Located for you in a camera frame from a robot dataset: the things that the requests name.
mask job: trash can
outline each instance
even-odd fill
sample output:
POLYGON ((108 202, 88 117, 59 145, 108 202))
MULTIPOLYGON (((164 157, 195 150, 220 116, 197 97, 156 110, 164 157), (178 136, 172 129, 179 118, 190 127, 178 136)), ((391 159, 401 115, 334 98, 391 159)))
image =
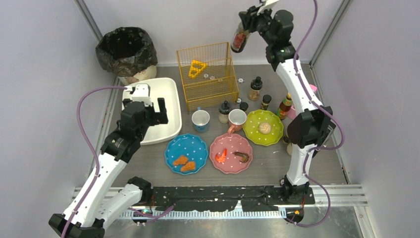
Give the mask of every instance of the trash can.
POLYGON ((138 27, 106 33, 96 46, 102 69, 115 73, 124 85, 156 77, 158 58, 152 39, 138 27))

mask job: pink plate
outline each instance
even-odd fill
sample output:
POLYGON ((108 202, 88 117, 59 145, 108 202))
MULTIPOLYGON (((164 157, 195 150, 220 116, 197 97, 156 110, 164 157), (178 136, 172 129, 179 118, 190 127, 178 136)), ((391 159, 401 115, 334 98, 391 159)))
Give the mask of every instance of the pink plate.
POLYGON ((217 137, 210 146, 210 160, 213 165, 225 174, 237 174, 246 170, 252 161, 252 147, 248 140, 238 134, 223 134, 217 137), (223 163, 216 161, 217 154, 221 155, 226 148, 226 160, 223 163), (235 156, 233 152, 247 153, 250 158, 248 162, 242 163, 242 157, 235 156))

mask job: white wall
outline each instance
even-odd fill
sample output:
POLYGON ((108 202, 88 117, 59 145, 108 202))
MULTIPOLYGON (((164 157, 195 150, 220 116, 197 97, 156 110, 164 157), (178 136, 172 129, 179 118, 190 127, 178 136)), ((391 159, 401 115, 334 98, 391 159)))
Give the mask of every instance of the white wall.
MULTIPOLYGON (((176 50, 231 41, 238 27, 238 13, 258 0, 85 0, 103 34, 121 26, 145 29, 157 50, 160 64, 177 63, 176 50)), ((327 30, 341 0, 319 1, 319 17, 313 33, 300 53, 309 62, 327 30)), ((311 0, 281 0, 274 12, 286 9, 294 14, 292 43, 297 47, 311 24, 311 0)), ((234 54, 236 64, 266 64, 266 43, 254 33, 244 51, 234 54)))
MULTIPOLYGON (((68 206, 92 161, 76 121, 79 98, 110 85, 97 41, 72 0, 0 3, 0 237, 58 237, 53 213, 68 206)), ((82 108, 95 141, 109 92, 82 108)))
POLYGON ((419 237, 418 0, 353 1, 315 64, 380 237, 419 237))

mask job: white and blue mug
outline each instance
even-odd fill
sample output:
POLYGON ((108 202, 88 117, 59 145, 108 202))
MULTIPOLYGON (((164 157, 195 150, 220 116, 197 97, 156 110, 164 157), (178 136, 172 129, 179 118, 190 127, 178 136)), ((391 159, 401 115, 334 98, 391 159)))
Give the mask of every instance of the white and blue mug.
POLYGON ((201 110, 200 107, 197 108, 197 111, 191 116, 193 121, 194 128, 198 132, 206 132, 210 126, 210 114, 204 110, 201 110))

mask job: yellow wire rack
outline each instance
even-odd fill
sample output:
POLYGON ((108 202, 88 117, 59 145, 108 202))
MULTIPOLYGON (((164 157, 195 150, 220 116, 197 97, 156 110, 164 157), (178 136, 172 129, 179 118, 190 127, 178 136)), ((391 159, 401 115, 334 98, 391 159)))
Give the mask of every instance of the yellow wire rack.
POLYGON ((178 50, 176 56, 188 113, 225 100, 236 104, 239 89, 229 42, 178 50))

